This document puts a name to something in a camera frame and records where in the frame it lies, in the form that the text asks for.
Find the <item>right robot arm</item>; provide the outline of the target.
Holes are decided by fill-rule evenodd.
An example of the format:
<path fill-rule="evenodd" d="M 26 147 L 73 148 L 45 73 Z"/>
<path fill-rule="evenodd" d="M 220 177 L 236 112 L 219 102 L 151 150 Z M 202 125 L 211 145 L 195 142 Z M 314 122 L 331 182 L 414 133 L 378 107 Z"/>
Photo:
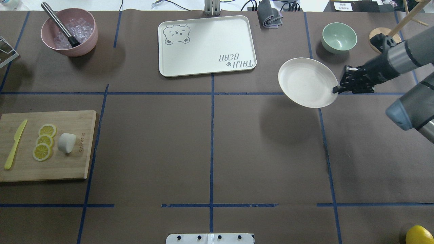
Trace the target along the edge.
<path fill-rule="evenodd" d="M 382 40 L 381 54 L 364 65 L 346 65 L 339 85 L 332 92 L 374 93 L 375 85 L 403 74 L 413 74 L 417 68 L 433 64 L 433 32 L 430 27 L 400 43 L 390 36 L 374 37 L 374 40 Z M 430 74 L 422 80 L 417 80 L 416 76 L 413 78 L 413 87 L 386 109 L 386 115 L 402 130 L 415 129 L 433 142 L 434 77 Z"/>

